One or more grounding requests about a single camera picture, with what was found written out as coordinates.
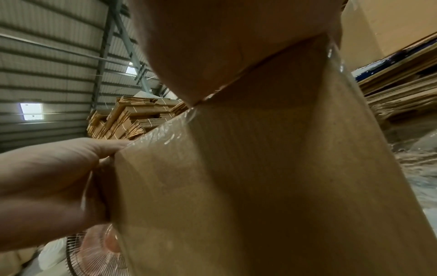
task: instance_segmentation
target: wire fan grille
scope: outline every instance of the wire fan grille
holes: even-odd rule
[[[67,238],[67,265],[73,276],[129,276],[112,225],[97,225]]]

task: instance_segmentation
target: corrugated metal roof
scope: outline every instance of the corrugated metal roof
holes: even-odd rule
[[[0,33],[98,57],[107,15],[108,6],[97,0],[2,0]],[[131,19],[123,15],[121,19],[139,60],[147,64],[135,44]],[[123,75],[129,58],[117,36],[109,54],[108,60],[126,66],[105,64],[108,72],[102,74],[98,108],[112,108],[117,95],[135,95],[141,90],[133,77]],[[0,151],[84,135],[97,67],[98,61],[92,58],[0,39]],[[145,77],[152,88],[161,87],[153,72]],[[43,103],[43,123],[24,121],[19,106],[23,101]]]

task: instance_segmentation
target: electric fan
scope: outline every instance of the electric fan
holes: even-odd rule
[[[111,224],[68,237],[66,261],[72,276],[129,276]]]

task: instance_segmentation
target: person's left hand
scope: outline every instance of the person's left hand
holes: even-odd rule
[[[0,251],[107,222],[92,171],[130,141],[73,139],[0,155]]]

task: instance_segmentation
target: skylight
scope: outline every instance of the skylight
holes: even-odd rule
[[[126,69],[126,73],[131,74],[131,75],[137,75],[137,72],[135,71],[135,68],[133,68],[133,67],[128,67]]]
[[[23,112],[24,120],[43,120],[42,104],[20,103],[21,111]]]

